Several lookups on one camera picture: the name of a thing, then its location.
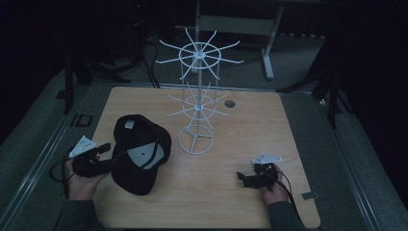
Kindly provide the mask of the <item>person's right hand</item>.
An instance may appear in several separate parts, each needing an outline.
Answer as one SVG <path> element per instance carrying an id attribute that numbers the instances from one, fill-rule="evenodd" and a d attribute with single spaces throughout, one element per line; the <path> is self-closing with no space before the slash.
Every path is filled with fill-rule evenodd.
<path id="1" fill-rule="evenodd" d="M 282 173 L 283 171 L 278 167 L 275 166 L 278 172 L 277 182 L 273 185 L 273 187 L 268 190 L 267 188 L 261 188 L 261 194 L 263 196 L 264 202 L 267 205 L 271 205 L 273 203 L 282 202 L 282 201 L 289 201 L 289 196 L 286 191 L 286 187 L 282 182 Z"/>

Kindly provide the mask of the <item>black tripod stand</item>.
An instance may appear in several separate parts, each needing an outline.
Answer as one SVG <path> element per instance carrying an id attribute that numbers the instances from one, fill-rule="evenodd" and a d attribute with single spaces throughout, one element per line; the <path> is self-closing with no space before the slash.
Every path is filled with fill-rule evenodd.
<path id="1" fill-rule="evenodd" d="M 129 80 L 119 77 L 102 63 L 112 64 L 113 58 L 102 36 L 99 20 L 89 22 L 79 17 L 70 18 L 61 31 L 64 51 L 64 114 L 67 115 L 74 105 L 73 76 L 81 85 L 90 85 L 93 81 L 90 70 L 93 68 L 119 83 Z"/>
<path id="2" fill-rule="evenodd" d="M 322 100 L 329 94 L 327 119 L 336 129 L 336 110 L 340 79 L 349 65 L 349 58 L 353 53 L 354 45 L 348 39 L 327 38 L 317 53 L 306 76 L 294 84 L 279 89 L 277 92 L 289 93 L 317 82 L 311 95 L 314 99 Z"/>

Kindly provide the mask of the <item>white wire display rack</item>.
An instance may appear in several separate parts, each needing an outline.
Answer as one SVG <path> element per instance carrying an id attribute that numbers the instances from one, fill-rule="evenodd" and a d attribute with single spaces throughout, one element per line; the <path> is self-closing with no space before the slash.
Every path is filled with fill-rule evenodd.
<path id="1" fill-rule="evenodd" d="M 178 112 L 169 116 L 183 115 L 189 123 L 177 136 L 179 147 L 191 155 L 201 155 L 208 152 L 215 142 L 215 128 L 211 123 L 214 115 L 223 115 L 217 109 L 217 103 L 227 96 L 227 93 L 218 94 L 220 80 L 219 69 L 222 63 L 242 64 L 224 58 L 222 52 L 235 47 L 239 42 L 229 45 L 216 46 L 213 39 L 217 35 L 214 31 L 205 41 L 194 41 L 189 32 L 186 32 L 190 42 L 180 47 L 161 40 L 161 44 L 175 49 L 178 54 L 173 59 L 157 61 L 157 64 L 178 63 L 180 65 L 182 93 L 180 96 L 169 95 L 170 98 L 181 103 Z"/>

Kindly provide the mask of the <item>person's left hand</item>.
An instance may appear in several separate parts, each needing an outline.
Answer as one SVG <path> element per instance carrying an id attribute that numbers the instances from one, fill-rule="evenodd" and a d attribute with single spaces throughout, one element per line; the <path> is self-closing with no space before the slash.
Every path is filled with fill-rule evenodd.
<path id="1" fill-rule="evenodd" d="M 73 172 L 72 160 L 65 163 L 65 172 L 69 200 L 92 200 L 99 183 L 107 176 L 105 173 L 91 178 L 81 177 Z"/>

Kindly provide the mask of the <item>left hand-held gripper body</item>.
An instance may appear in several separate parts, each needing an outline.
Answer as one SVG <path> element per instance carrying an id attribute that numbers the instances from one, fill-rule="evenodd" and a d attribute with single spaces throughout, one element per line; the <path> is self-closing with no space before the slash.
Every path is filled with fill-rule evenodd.
<path id="1" fill-rule="evenodd" d="M 68 158 L 72 159 L 73 172 L 81 177 L 91 178 L 110 172 L 114 164 L 111 160 L 98 160 L 96 156 L 99 154 L 96 142 L 91 141 L 83 136 L 79 139 L 76 145 L 68 153 Z"/>

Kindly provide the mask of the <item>black floor bracket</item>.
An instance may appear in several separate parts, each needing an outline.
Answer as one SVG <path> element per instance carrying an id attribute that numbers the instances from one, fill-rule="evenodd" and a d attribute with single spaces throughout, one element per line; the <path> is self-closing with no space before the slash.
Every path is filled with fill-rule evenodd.
<path id="1" fill-rule="evenodd" d="M 89 127 L 93 121 L 92 115 L 75 115 L 71 122 L 71 127 Z"/>

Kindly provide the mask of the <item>black baseball cap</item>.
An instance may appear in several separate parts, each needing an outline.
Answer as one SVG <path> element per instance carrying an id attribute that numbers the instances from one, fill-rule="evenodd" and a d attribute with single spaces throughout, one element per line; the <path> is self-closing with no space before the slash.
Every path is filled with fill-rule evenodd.
<path id="1" fill-rule="evenodd" d="M 156 182 L 159 166 L 167 162 L 171 136 L 162 126 L 143 115 L 124 115 L 114 128 L 117 152 L 127 152 L 118 161 L 111 175 L 125 191 L 136 195 L 149 194 Z"/>

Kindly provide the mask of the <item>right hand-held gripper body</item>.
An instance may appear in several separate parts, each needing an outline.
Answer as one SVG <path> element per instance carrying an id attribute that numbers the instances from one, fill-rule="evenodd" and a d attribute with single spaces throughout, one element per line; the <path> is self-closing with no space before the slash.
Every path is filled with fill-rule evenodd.
<path id="1" fill-rule="evenodd" d="M 255 174 L 251 176 L 242 175 L 243 186 L 251 189 L 271 189 L 278 179 L 278 172 L 274 165 L 282 161 L 282 157 L 262 152 L 251 161 Z"/>

